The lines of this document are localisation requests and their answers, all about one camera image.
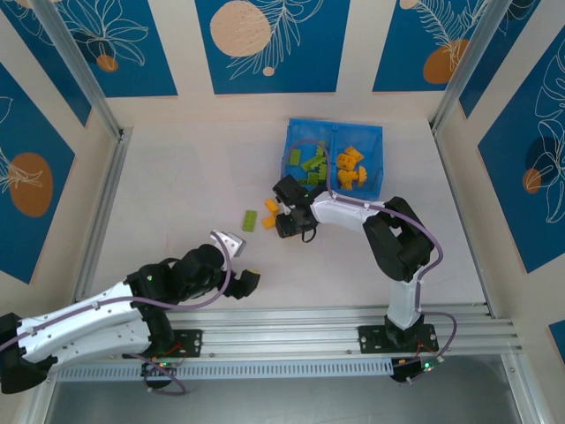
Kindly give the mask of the blue two-compartment bin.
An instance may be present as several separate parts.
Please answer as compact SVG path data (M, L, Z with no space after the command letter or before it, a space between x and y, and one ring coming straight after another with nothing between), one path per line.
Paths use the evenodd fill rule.
M307 178L308 172L317 172L319 166L305 172L300 165L289 165L290 151L294 148L301 150L300 164L315 156L319 141L326 142L325 154L328 165L328 178L332 189L339 194L350 196L365 201L376 201L380 197L380 190L384 179L384 155L383 155L383 131L379 126L345 124L330 121L320 121L302 118L292 118L287 127L286 141L282 155L281 175L293 176L297 181ZM340 170L335 162L339 154L353 146L365 158L357 163L364 166L367 171L367 181L363 186L358 186L357 181L353 183L353 189L343 190L337 179Z

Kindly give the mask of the small controller board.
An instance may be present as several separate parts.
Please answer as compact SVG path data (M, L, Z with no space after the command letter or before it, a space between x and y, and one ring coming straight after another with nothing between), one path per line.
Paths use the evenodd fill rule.
M141 366L140 375L142 377L156 378L165 377L167 373L171 375L177 374L177 369L182 365L182 362L157 362L156 366L148 363L143 363Z
M393 359L391 378L399 383L413 383L417 377L433 371L443 362L441 356L428 359Z

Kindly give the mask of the grey metal sheet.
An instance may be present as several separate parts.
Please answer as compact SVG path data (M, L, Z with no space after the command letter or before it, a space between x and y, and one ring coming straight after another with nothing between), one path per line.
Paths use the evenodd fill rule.
M58 384L46 424L522 424L508 390L379 377L201 381L188 394L135 382Z

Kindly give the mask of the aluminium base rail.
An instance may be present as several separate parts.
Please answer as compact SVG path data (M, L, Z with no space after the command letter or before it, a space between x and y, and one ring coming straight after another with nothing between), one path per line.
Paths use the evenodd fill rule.
M427 318L450 355L509 354L522 350L510 319L484 304L433 306ZM360 356L358 327L383 322L384 307L208 309L171 312L173 329L203 332L205 360L339 359Z

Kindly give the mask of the aluminium side rail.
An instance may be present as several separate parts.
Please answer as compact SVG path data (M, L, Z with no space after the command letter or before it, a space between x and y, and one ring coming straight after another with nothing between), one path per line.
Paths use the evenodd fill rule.
M73 306L75 303L90 298L93 293L96 294L94 290L96 271L101 258L132 134L132 126L123 129L111 150L109 164L105 170L101 191L95 204L93 220L88 229L85 245L75 271L74 286L71 293L65 299L66 307Z
M491 287L489 286L487 273L486 273L486 270L485 270L485 268L484 268L484 266L481 262L481 258L480 258L480 255L478 253L478 249L475 247L475 244L474 244L474 239L473 239L473 236L471 234L471 227L469 226L469 220L467 218L467 214L465 213L465 210L464 210L464 207L463 207L463 198L461 196L460 190L458 189L455 174L453 172L452 167L449 164L448 156L447 156L447 153L445 151L445 148L442 146L442 144L440 142L438 132L436 130L432 130L432 136L433 136L433 140L434 140L435 145L436 145L436 149L438 151L438 155L441 159L441 164L442 164L442 167L444 169L444 173L445 173L447 181L448 181L449 189L450 189L450 192L452 194L452 197L453 197L453 200L454 200L454 203L455 203L458 218L459 218L459 221L460 221L462 228L463 228L463 234L465 236L466 244L469 248L470 255L471 255L471 258L473 260L474 269L476 270L478 280L479 280L480 285L481 285L481 290L484 294L484 297L485 297L485 300L486 300L486 305L487 305L487 308L489 310L489 314L493 318L498 318L499 315L500 315L500 311L499 311L498 305L497 305L497 303L496 303L496 301L493 297L493 294L491 292Z

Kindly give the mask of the blue floral wall panel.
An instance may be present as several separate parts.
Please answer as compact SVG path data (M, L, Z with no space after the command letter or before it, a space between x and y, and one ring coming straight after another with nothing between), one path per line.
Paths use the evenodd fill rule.
M30 284L75 154L0 64L0 271Z
M441 91L489 0L397 0L374 92Z
M55 6L106 97L177 95L148 0Z
M194 0L216 95L333 93L350 0Z
M549 330L560 355L565 355L565 320L551 323Z
M525 270L565 254L565 35L550 44L478 149Z
M87 125L92 106L37 18L29 0L0 0L6 15L78 121Z
M509 4L491 41L459 96L459 103L465 118L470 117L540 1L512 0Z

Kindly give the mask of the aluminium upright post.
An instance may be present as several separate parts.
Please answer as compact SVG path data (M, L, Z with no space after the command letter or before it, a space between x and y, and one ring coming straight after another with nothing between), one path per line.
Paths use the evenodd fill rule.
M485 14L478 21L477 28L430 121L433 136L437 135L449 113L456 106L459 96L468 84L511 2L512 0L490 0L486 5Z
M124 128L118 123L99 83L56 7L50 0L29 0L29 3L102 125L117 144L122 144Z

